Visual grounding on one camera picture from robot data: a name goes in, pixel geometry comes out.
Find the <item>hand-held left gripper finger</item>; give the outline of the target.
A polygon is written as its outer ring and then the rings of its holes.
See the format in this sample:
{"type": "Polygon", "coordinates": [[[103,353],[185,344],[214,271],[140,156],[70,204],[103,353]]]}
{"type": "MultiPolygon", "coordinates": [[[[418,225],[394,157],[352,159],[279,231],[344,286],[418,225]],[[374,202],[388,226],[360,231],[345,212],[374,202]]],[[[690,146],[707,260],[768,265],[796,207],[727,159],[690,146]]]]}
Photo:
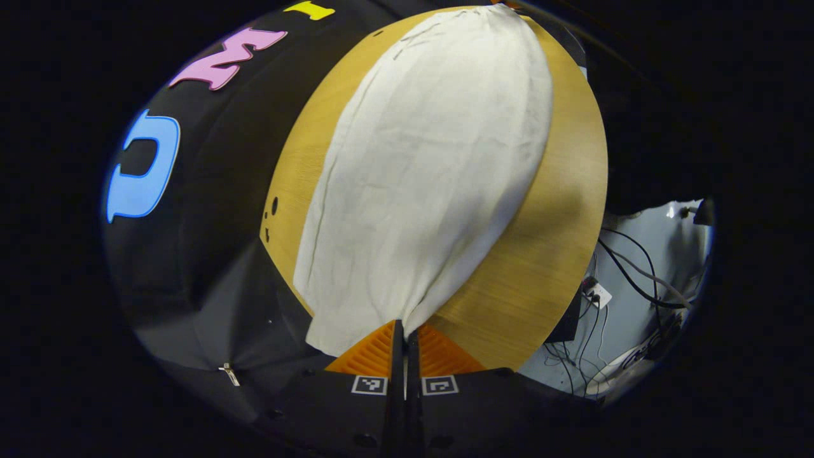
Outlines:
{"type": "Polygon", "coordinates": [[[561,457],[593,401],[507,367],[488,369],[429,324],[406,345],[406,444],[416,457],[561,457]]]}
{"type": "Polygon", "coordinates": [[[396,457],[403,445],[403,326],[392,320],[321,370],[305,369],[254,426],[289,457],[396,457]]]}

